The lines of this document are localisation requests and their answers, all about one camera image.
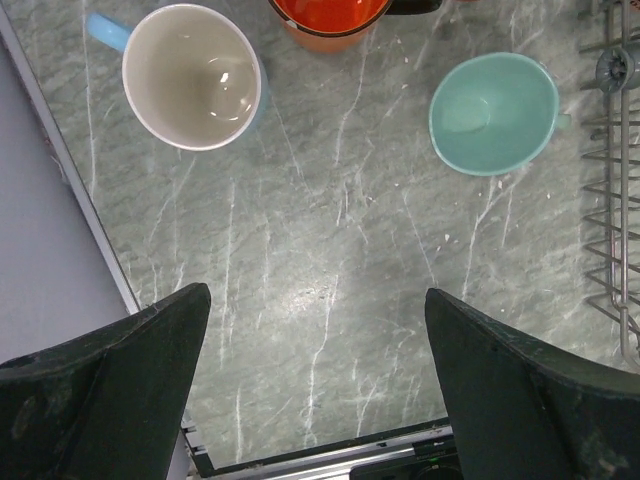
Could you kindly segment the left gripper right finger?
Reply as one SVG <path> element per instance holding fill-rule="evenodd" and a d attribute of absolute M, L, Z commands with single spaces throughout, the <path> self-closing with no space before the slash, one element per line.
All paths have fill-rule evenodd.
<path fill-rule="evenodd" d="M 639 377 L 448 293 L 426 294 L 437 376 L 467 479 L 636 479 Z"/>

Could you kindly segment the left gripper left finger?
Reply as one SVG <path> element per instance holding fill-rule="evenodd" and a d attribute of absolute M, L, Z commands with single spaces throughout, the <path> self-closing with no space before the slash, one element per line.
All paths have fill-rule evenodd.
<path fill-rule="evenodd" d="M 4 479 L 164 479 L 211 307 L 192 283 L 1 365 Z"/>

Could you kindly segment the large orange mug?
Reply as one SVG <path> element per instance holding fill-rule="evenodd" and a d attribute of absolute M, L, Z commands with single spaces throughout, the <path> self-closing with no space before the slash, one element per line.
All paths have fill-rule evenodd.
<path fill-rule="evenodd" d="M 302 47 L 338 53 L 357 44 L 384 15 L 437 11 L 438 0 L 270 0 L 284 29 Z"/>

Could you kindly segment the mint green cup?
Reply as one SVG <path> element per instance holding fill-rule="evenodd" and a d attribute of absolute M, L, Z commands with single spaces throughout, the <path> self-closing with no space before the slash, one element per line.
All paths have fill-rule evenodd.
<path fill-rule="evenodd" d="M 554 132 L 571 125 L 559 91 L 537 61 L 496 52 L 452 69 L 429 108 L 432 146 L 446 165 L 472 176 L 497 176 L 538 156 Z"/>

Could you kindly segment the light blue mug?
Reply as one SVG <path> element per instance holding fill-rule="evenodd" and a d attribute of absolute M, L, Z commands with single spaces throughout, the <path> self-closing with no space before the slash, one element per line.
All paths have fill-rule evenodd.
<path fill-rule="evenodd" d="M 254 129 L 266 108 L 264 65 L 246 35 L 197 4 L 159 8 L 130 28 L 92 13 L 87 32 L 122 53 L 122 83 L 140 123 L 174 147 L 224 147 Z"/>

